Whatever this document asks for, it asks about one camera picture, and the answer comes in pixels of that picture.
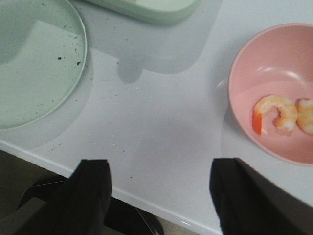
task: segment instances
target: shrimp tail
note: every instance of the shrimp tail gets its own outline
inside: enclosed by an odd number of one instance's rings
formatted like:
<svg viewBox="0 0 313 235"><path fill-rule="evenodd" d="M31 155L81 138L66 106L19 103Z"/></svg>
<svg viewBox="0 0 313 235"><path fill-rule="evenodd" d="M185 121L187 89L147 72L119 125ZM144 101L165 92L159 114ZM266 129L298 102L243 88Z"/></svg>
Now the shrimp tail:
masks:
<svg viewBox="0 0 313 235"><path fill-rule="evenodd" d="M252 128L259 135L262 134L262 119L263 119L262 113L259 113L254 110L252 118Z"/></svg>

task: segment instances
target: table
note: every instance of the table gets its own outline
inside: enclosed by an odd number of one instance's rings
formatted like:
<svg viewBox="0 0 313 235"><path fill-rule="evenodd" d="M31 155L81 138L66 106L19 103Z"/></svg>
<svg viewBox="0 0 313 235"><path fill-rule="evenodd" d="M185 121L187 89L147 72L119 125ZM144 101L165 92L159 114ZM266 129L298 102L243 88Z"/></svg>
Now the table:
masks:
<svg viewBox="0 0 313 235"><path fill-rule="evenodd" d="M239 157L313 205L313 169L253 144L227 97L244 43L276 24L313 23L313 1L202 0L168 26L71 2L88 34L81 83L52 114L0 131L0 149L64 176L81 159L108 159L113 197L201 235L221 234L209 193L213 158Z"/></svg>

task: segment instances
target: white countertop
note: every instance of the white countertop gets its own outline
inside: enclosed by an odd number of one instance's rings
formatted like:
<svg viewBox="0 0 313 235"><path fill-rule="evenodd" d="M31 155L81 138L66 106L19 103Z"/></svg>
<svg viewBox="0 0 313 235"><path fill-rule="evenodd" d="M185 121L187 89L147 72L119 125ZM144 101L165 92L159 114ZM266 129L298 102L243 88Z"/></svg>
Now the white countertop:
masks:
<svg viewBox="0 0 313 235"><path fill-rule="evenodd" d="M54 113L0 131L0 149L64 176L81 159L108 159L114 197L202 235L221 234L209 193L213 158L239 157L313 205L313 168L257 147L227 97L244 43L276 24L313 23L313 1L202 0L174 26L71 2L88 34L82 81Z"/></svg>

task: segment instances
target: pink bowl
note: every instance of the pink bowl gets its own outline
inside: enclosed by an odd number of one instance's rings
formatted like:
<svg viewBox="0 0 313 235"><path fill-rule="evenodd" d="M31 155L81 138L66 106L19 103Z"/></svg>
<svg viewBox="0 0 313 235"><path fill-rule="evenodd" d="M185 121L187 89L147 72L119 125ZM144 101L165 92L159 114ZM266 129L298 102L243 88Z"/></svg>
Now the pink bowl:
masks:
<svg viewBox="0 0 313 235"><path fill-rule="evenodd" d="M231 68L229 100L246 134L271 155L296 165L313 166L313 135L298 126L283 133L273 125L273 109L265 114L263 134L252 129L252 110L264 96L291 101L313 99L313 25L289 23L271 27L250 39Z"/></svg>

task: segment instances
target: cooked shrimp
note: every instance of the cooked shrimp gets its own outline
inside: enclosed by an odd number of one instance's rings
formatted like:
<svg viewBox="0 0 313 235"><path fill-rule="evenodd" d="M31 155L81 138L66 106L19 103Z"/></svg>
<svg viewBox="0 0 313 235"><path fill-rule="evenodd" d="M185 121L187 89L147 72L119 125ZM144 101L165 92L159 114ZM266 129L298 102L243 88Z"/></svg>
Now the cooked shrimp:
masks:
<svg viewBox="0 0 313 235"><path fill-rule="evenodd" d="M269 95L259 100L253 109L252 127L256 133L262 134L263 114L271 107L279 111L279 119L275 126L284 131L292 131L297 120L297 108L288 98L279 95Z"/></svg>
<svg viewBox="0 0 313 235"><path fill-rule="evenodd" d="M298 126L305 132L313 134L313 100L300 100L298 108Z"/></svg>

